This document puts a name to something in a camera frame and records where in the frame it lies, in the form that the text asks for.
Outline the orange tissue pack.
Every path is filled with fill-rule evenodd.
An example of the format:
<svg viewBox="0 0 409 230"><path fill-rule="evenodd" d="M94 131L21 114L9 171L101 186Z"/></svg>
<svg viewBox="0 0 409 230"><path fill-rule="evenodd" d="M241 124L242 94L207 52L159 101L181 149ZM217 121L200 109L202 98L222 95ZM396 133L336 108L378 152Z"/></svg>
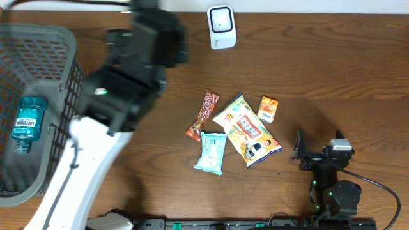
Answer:
<svg viewBox="0 0 409 230"><path fill-rule="evenodd" d="M279 102L275 99L263 96L257 112L257 117L267 123L272 123L275 118Z"/></svg>

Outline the yellow snack bag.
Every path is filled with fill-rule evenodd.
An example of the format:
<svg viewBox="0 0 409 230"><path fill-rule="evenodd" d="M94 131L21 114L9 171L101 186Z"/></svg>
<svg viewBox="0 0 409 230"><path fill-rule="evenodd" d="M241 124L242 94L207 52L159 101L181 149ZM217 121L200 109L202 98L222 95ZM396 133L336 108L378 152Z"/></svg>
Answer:
<svg viewBox="0 0 409 230"><path fill-rule="evenodd" d="M213 121L223 128L247 167L282 151L282 146L266 129L241 93L215 115Z"/></svg>

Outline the teal wet wipes pack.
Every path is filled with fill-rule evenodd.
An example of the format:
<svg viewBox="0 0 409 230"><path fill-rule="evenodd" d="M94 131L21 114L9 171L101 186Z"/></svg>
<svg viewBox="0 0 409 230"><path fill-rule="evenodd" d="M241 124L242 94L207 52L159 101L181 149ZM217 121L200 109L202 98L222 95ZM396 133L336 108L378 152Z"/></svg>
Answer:
<svg viewBox="0 0 409 230"><path fill-rule="evenodd" d="M201 132L202 154L194 168L221 176L226 139L226 134Z"/></svg>

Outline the orange chocolate bar wrapper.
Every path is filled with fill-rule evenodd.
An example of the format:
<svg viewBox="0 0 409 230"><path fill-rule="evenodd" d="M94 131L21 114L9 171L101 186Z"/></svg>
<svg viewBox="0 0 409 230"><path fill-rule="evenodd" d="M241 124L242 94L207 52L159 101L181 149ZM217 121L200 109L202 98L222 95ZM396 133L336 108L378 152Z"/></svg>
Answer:
<svg viewBox="0 0 409 230"><path fill-rule="evenodd" d="M199 111L196 120L185 132L187 136L193 138L193 140L197 142L201 141L201 132L203 131L204 124L208 121L210 115L214 111L219 98L219 94L210 89L206 90L201 110Z"/></svg>

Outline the teal mouthwash bottle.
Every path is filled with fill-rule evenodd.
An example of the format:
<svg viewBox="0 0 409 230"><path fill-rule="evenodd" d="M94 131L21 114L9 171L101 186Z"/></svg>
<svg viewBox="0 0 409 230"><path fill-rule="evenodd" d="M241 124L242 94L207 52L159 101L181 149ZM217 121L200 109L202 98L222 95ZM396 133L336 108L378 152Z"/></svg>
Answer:
<svg viewBox="0 0 409 230"><path fill-rule="evenodd" d="M19 100L17 118L12 129L12 138L17 142L16 154L28 154L31 144L40 138L46 109L47 99L44 97L26 96Z"/></svg>

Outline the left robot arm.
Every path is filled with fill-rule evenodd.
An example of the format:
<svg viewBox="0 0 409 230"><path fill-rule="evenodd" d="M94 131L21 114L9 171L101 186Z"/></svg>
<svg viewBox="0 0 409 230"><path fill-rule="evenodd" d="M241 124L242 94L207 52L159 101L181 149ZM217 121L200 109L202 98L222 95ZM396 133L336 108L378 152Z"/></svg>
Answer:
<svg viewBox="0 0 409 230"><path fill-rule="evenodd" d="M138 122L187 60L185 28L157 0L130 3L132 27L108 32L105 63L84 79L59 164L28 229L84 229L102 182Z"/></svg>

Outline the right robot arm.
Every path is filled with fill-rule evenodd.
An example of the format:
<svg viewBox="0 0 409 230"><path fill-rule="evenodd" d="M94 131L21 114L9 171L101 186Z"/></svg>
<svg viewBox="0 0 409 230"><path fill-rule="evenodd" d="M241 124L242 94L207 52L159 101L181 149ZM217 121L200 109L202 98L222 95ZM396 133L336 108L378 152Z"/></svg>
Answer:
<svg viewBox="0 0 409 230"><path fill-rule="evenodd" d="M304 133L297 131L292 159L300 161L301 171L311 171L310 200L318 205L320 215L350 218L357 214L361 187L349 180L339 180L337 172L349 165L355 150L340 130L320 152L307 150Z"/></svg>

